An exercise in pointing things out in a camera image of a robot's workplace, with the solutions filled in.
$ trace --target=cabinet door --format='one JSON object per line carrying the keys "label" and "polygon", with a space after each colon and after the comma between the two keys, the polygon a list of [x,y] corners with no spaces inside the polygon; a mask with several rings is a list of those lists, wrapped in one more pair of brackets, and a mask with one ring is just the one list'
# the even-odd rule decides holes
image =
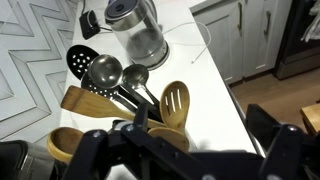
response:
{"label": "cabinet door", "polygon": [[[208,49],[226,83],[242,79],[243,19],[242,1],[222,1],[194,13],[197,22],[207,26],[211,35]],[[205,41],[207,31],[199,26]]]}
{"label": "cabinet door", "polygon": [[243,75],[274,68],[292,0],[248,0]]}

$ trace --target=wooden floor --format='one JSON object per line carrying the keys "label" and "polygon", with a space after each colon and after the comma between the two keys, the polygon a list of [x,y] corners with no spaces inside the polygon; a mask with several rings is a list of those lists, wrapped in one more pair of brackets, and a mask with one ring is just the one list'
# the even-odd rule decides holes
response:
{"label": "wooden floor", "polygon": [[300,109],[320,99],[320,69],[281,81],[267,73],[231,90],[245,112],[248,104],[259,104],[278,121],[305,130]]}

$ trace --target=slotted wooden spatula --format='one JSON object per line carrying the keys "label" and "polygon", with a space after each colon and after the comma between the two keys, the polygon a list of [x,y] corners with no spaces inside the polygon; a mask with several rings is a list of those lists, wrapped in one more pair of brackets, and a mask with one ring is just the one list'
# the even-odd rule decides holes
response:
{"label": "slotted wooden spatula", "polygon": [[[133,120],[134,115],[120,109],[112,101],[85,89],[70,86],[61,102],[61,108],[94,118],[119,117]],[[163,123],[148,119],[148,127],[165,127]]]}
{"label": "slotted wooden spatula", "polygon": [[181,81],[168,84],[160,99],[160,114],[168,128],[185,134],[185,125],[190,105],[187,86]]}

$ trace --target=ladle bowl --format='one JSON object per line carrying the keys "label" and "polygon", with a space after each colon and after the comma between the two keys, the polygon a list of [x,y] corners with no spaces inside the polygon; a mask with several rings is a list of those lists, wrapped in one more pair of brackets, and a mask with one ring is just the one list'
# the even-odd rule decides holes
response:
{"label": "ladle bowl", "polygon": [[102,88],[113,88],[122,81],[123,69],[120,62],[110,55],[99,55],[88,66],[88,75]]}

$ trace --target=metal utensil handle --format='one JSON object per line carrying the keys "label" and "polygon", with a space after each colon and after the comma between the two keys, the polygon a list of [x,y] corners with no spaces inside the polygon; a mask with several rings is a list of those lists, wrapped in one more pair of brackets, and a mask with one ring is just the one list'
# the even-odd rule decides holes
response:
{"label": "metal utensil handle", "polygon": [[137,111],[136,107],[134,107],[132,104],[130,104],[129,101],[127,101],[126,99],[122,98],[121,96],[115,96],[114,100],[118,101],[119,103],[124,105],[126,108],[128,108],[133,113],[135,113]]}
{"label": "metal utensil handle", "polygon": [[238,3],[238,8],[239,8],[239,24],[238,24],[238,29],[239,31],[242,30],[242,4],[239,2]]}
{"label": "metal utensil handle", "polygon": [[159,100],[156,97],[154,97],[154,95],[149,91],[147,87],[145,87],[144,90],[146,91],[148,96],[151,98],[154,106],[156,106],[159,109],[159,104],[160,104]]}
{"label": "metal utensil handle", "polygon": [[265,35],[268,35],[268,34],[269,34],[269,28],[270,28],[270,18],[271,18],[271,13],[270,13],[270,11],[267,11],[267,12],[266,12],[266,15],[267,15],[267,18],[268,18],[268,22],[267,22],[267,27],[266,27],[266,29],[263,31],[263,33],[264,33]]}
{"label": "metal utensil handle", "polygon": [[141,96],[139,93],[137,93],[130,86],[128,86],[126,84],[121,84],[120,86],[122,86],[126,91],[128,91],[140,103],[146,103],[148,106],[148,110],[156,117],[155,120],[162,122],[159,108],[152,105],[148,100],[146,100],[143,96]]}
{"label": "metal utensil handle", "polygon": [[132,102],[134,105],[138,107],[140,102],[134,98],[130,93],[128,93],[122,86],[119,86],[119,94],[126,98],[128,101]]}

